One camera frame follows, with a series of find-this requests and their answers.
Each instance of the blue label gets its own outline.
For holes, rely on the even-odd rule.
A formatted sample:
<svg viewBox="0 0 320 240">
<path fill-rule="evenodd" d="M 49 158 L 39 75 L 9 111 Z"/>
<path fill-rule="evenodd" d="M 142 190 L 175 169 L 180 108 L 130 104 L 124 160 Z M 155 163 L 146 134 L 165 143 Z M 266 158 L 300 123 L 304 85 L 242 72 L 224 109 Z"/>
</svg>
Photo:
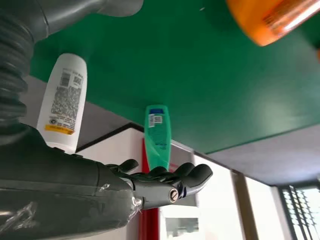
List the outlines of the blue label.
<svg viewBox="0 0 320 240">
<path fill-rule="evenodd" d="M 162 108 L 150 109 L 149 114 L 165 114 Z"/>
</svg>

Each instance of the bolt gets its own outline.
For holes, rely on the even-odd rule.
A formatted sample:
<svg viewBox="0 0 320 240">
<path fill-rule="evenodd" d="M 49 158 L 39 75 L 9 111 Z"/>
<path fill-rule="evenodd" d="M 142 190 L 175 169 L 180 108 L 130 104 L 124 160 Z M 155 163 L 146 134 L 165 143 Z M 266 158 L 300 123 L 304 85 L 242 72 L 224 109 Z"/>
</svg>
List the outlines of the bolt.
<svg viewBox="0 0 320 240">
<path fill-rule="evenodd" d="M 179 193 L 176 188 L 172 188 L 169 193 L 169 200 L 174 204 L 178 200 Z"/>
</svg>

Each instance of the teal shampoo bottle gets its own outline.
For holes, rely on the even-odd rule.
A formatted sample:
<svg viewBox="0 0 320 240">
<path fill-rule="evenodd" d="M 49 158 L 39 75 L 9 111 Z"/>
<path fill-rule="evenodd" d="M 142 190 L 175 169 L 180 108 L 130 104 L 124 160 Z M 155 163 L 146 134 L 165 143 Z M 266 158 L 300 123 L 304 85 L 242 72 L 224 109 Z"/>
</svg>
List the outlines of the teal shampoo bottle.
<svg viewBox="0 0 320 240">
<path fill-rule="evenodd" d="M 144 142 L 149 170 L 162 166 L 169 168 L 171 153 L 171 126 L 169 111 L 165 105 L 146 107 Z"/>
</svg>

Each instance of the white bottle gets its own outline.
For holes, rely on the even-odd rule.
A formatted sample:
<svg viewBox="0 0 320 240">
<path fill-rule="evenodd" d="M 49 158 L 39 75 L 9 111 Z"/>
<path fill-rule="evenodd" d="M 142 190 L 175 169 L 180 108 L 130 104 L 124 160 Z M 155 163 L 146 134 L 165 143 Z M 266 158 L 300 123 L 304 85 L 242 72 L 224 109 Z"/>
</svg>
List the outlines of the white bottle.
<svg viewBox="0 0 320 240">
<path fill-rule="evenodd" d="M 64 53 L 50 75 L 38 116 L 38 129 L 47 145 L 74 154 L 77 148 L 87 93 L 87 64 Z"/>
</svg>

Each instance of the orange bottle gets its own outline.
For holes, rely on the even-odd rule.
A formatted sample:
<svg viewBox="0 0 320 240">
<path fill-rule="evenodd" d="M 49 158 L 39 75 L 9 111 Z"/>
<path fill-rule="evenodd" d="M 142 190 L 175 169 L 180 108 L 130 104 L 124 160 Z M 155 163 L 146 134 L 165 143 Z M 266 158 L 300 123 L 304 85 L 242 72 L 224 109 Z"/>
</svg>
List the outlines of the orange bottle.
<svg viewBox="0 0 320 240">
<path fill-rule="evenodd" d="M 238 24 L 251 40 L 266 46 L 320 10 L 320 0 L 226 0 Z"/>
</svg>

